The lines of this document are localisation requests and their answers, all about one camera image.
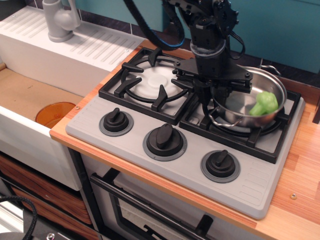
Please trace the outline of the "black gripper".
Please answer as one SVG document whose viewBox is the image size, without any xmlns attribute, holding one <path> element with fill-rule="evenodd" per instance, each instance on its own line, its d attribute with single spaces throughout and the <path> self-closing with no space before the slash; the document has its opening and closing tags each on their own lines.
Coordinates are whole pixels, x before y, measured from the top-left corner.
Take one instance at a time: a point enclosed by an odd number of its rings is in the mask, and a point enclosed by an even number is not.
<svg viewBox="0 0 320 240">
<path fill-rule="evenodd" d="M 252 90 L 252 73 L 235 64 L 225 50 L 219 54 L 196 54 L 194 58 L 178 60 L 174 68 L 181 79 L 193 79 L 194 92 L 203 105 L 208 105 L 213 97 L 225 106 L 231 92 L 250 93 Z"/>
</svg>

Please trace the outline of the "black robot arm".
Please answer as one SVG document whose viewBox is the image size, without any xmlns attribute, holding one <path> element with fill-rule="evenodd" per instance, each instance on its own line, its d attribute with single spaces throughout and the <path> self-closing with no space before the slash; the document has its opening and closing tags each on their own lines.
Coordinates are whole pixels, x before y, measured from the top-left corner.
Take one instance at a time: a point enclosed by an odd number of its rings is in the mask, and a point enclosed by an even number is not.
<svg viewBox="0 0 320 240">
<path fill-rule="evenodd" d="M 242 41 L 233 31 L 238 12 L 227 0 L 166 0 L 178 9 L 191 35 L 193 58 L 180 60 L 174 67 L 180 80 L 191 81 L 200 102 L 227 98 L 232 91 L 250 93 L 252 73 L 234 63 L 230 37 Z"/>
</svg>

